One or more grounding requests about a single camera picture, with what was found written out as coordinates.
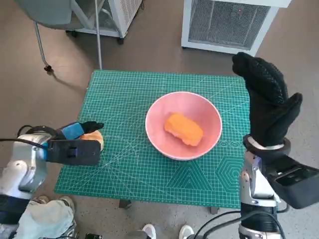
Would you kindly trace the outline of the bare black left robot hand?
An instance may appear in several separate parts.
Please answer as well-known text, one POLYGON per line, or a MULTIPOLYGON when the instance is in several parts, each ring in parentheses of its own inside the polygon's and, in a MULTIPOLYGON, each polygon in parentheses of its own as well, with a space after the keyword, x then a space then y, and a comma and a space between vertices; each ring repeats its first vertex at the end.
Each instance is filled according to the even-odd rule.
POLYGON ((74 122, 57 129, 56 132, 61 139, 72 140, 72 139, 77 139, 84 134, 92 133, 96 130, 102 129, 103 127, 104 127, 104 124, 102 122, 96 122, 96 121, 86 121, 83 123, 74 122))

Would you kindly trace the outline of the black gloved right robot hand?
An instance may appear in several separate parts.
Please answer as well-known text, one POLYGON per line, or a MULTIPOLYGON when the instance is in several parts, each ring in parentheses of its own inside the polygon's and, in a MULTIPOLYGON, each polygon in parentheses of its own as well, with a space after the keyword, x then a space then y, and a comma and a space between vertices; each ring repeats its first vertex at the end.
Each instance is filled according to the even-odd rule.
POLYGON ((282 72, 247 53, 232 57, 233 72, 242 77, 250 97, 250 137, 262 147, 282 146, 301 111, 303 95, 288 95, 282 72))

